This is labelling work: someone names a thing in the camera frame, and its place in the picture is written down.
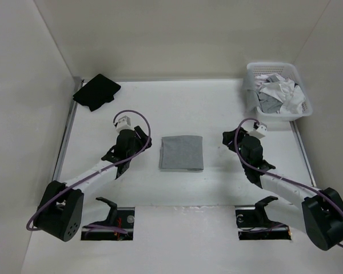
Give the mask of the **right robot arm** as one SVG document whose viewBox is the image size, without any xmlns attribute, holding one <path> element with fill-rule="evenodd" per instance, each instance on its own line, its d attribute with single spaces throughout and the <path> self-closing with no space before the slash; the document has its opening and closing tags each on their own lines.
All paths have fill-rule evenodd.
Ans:
<svg viewBox="0 0 343 274">
<path fill-rule="evenodd" d="M 343 200 L 336 190 L 291 183 L 263 159 L 259 138 L 243 128 L 223 132 L 222 143 L 238 155 L 251 184 L 272 192 L 272 196 L 256 202 L 254 219 L 248 225 L 268 228 L 284 224 L 294 227 L 323 251 L 343 241 Z"/>
</svg>

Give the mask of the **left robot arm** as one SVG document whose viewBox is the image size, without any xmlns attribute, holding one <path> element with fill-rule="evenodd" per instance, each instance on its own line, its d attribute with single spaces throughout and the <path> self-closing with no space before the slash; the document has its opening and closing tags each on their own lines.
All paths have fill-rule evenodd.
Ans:
<svg viewBox="0 0 343 274">
<path fill-rule="evenodd" d="M 85 227 L 125 233 L 124 229 L 113 227 L 117 221 L 116 203 L 100 196 L 96 200 L 105 207 L 98 212 L 86 212 L 84 205 L 98 189 L 120 178 L 131 160 L 150 147 L 150 132 L 144 132 L 140 126 L 122 129 L 115 145 L 94 167 L 66 182 L 53 180 L 47 185 L 27 229 L 46 232 L 64 242 Z"/>
</svg>

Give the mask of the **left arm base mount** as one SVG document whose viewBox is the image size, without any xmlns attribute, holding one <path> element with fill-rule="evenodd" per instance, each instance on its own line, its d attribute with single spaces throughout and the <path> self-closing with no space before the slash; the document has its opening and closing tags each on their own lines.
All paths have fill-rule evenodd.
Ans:
<svg viewBox="0 0 343 274">
<path fill-rule="evenodd" d="M 103 197 L 97 197 L 83 210 L 82 241 L 132 241 L 135 208 L 119 207 Z"/>
</svg>

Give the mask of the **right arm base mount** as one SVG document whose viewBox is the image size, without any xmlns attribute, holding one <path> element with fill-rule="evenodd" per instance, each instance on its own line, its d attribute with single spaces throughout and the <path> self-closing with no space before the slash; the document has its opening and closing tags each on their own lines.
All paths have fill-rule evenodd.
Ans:
<svg viewBox="0 0 343 274">
<path fill-rule="evenodd" d="M 291 240 L 287 225 L 269 220 L 265 207 L 277 200 L 268 196 L 254 205 L 238 205 L 235 208 L 239 240 Z"/>
</svg>

